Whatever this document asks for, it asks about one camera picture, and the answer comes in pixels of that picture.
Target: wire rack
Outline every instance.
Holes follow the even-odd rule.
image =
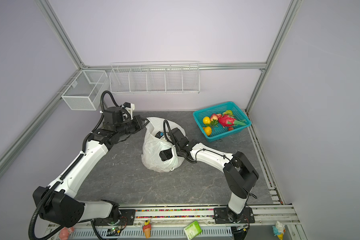
[[[111,66],[112,93],[200,92],[198,62],[112,63]]]
[[[82,70],[61,97],[72,110],[96,110],[105,90],[109,90],[106,71]]]

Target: robotic arm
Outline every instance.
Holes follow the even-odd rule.
[[[111,96],[115,107],[104,109],[103,99],[107,93]],[[119,107],[109,91],[103,92],[101,96],[101,108],[101,118],[92,132],[84,139],[80,154],[47,187],[38,187],[34,191],[33,199],[36,210],[29,224],[29,239],[46,240],[63,226],[72,227],[78,222],[101,218],[105,223],[118,224],[123,218],[119,211],[119,205],[115,202],[107,200],[82,202],[75,200],[74,197],[92,168],[114,144],[120,141],[120,137],[138,132],[149,121],[139,115],[133,116],[133,104],[124,103]],[[205,162],[224,173],[232,191],[227,206],[227,219],[229,222],[240,222],[243,218],[246,201],[250,195],[253,195],[250,191],[259,178],[246,156],[241,152],[225,153],[209,148],[198,141],[189,141],[178,128],[169,129],[168,137],[167,140],[176,146],[178,156],[193,163]],[[37,238],[34,235],[37,216],[61,226],[47,236]]]

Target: teal plastic basket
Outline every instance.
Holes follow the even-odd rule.
[[[210,117],[213,113],[224,113],[226,110],[232,110],[236,119],[246,123],[247,125],[234,125],[234,129],[232,131],[228,131],[228,127],[223,127],[219,123],[216,127],[213,128],[212,134],[210,136],[207,136],[203,130],[203,127],[205,127],[205,124],[203,123],[203,118]],[[210,108],[198,110],[193,113],[193,117],[195,118],[197,125],[199,126],[201,132],[204,134],[208,142],[213,142],[217,139],[221,139],[223,137],[241,132],[244,128],[249,127],[252,124],[248,117],[243,113],[243,111],[241,111],[241,109],[233,102],[222,103]]]

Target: dragon fruit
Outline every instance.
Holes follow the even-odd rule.
[[[238,120],[236,120],[233,117],[230,117],[229,115],[224,115],[219,119],[219,123],[223,126],[223,127],[231,127],[233,125],[242,125],[245,126],[246,123],[244,122],[240,122]]]

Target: green and white packet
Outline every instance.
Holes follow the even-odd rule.
[[[191,240],[192,238],[199,235],[202,232],[202,229],[200,228],[199,223],[194,221],[184,228],[184,232],[187,235],[188,240]]]

